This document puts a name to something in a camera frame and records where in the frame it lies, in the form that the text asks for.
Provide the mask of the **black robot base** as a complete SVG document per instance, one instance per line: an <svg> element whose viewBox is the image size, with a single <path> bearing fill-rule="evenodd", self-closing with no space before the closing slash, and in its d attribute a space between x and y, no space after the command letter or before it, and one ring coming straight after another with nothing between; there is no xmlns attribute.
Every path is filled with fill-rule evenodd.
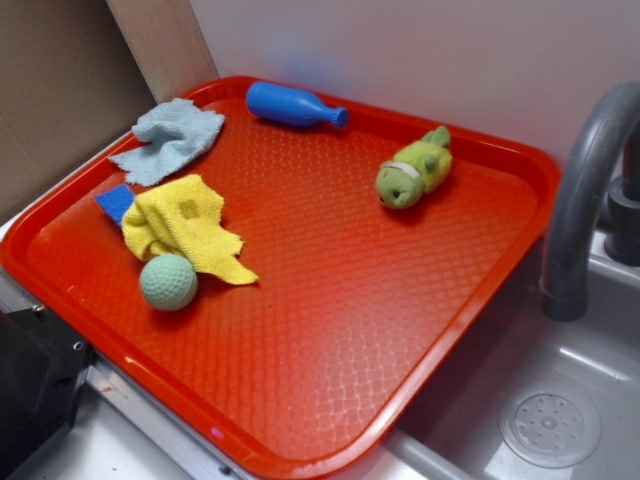
<svg viewBox="0 0 640 480"><path fill-rule="evenodd" d="M52 310L1 314L1 477L13 479L74 427L93 356Z"/></svg>

